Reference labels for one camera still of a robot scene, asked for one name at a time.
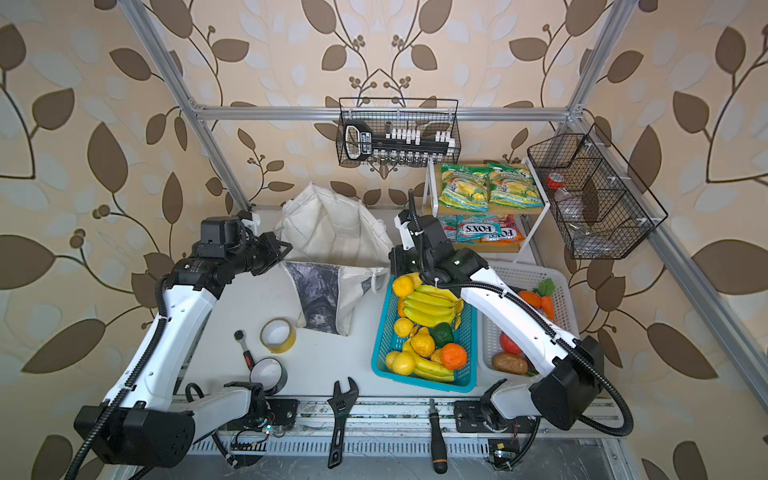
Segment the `white canvas tote bag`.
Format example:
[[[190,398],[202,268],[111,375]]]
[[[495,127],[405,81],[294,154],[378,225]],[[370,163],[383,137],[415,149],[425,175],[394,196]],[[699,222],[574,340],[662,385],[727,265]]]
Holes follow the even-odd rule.
[[[300,301],[299,328],[348,336],[363,296],[386,286],[393,242],[360,200],[309,184],[282,209],[274,233]]]

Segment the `green snack bag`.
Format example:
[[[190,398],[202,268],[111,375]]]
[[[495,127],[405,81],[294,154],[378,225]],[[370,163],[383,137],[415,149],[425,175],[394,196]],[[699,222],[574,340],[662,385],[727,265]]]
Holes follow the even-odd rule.
[[[489,169],[459,164],[443,164],[438,203],[447,208],[474,213],[489,212]]]
[[[515,209],[543,206],[531,172],[520,166],[488,164],[489,203]]]

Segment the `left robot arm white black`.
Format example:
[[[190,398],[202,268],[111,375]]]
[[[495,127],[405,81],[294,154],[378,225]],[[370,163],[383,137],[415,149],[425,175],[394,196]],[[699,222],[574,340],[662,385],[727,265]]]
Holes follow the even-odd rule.
[[[65,474],[78,476],[94,453],[112,465],[171,468],[190,447],[230,421],[267,417],[259,382],[234,381],[179,406],[177,381],[224,288],[242,273],[262,275],[292,250],[274,232],[259,235],[238,217],[203,221],[192,252],[157,281],[158,313],[126,372],[97,406],[84,406],[74,427],[83,444]]]

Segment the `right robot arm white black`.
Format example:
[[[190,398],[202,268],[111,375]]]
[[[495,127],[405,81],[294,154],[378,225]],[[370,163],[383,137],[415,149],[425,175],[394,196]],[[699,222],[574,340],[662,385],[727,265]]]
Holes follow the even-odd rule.
[[[393,272],[416,272],[428,286],[446,289],[491,320],[533,364],[537,380],[500,386],[490,403],[505,419],[536,416],[568,430],[576,422],[607,435],[626,437],[634,419],[604,374],[604,353],[528,305],[489,263],[471,249],[455,249],[440,222],[404,209],[395,218],[401,244],[389,258]]]

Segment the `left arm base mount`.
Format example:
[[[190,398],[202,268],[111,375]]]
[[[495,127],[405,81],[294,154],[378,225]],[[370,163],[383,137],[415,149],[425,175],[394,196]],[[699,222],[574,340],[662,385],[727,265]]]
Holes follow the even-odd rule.
[[[254,412],[220,427],[214,443],[233,469],[253,465],[266,454],[269,440],[294,427],[298,407],[296,399],[267,399]]]

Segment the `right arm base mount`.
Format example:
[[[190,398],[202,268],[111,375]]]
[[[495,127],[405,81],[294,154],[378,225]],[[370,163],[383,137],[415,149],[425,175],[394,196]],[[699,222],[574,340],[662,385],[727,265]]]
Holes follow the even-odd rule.
[[[541,419],[522,416],[506,419],[489,400],[460,400],[453,405],[459,433],[490,434],[489,463],[500,471],[513,471],[529,452]]]

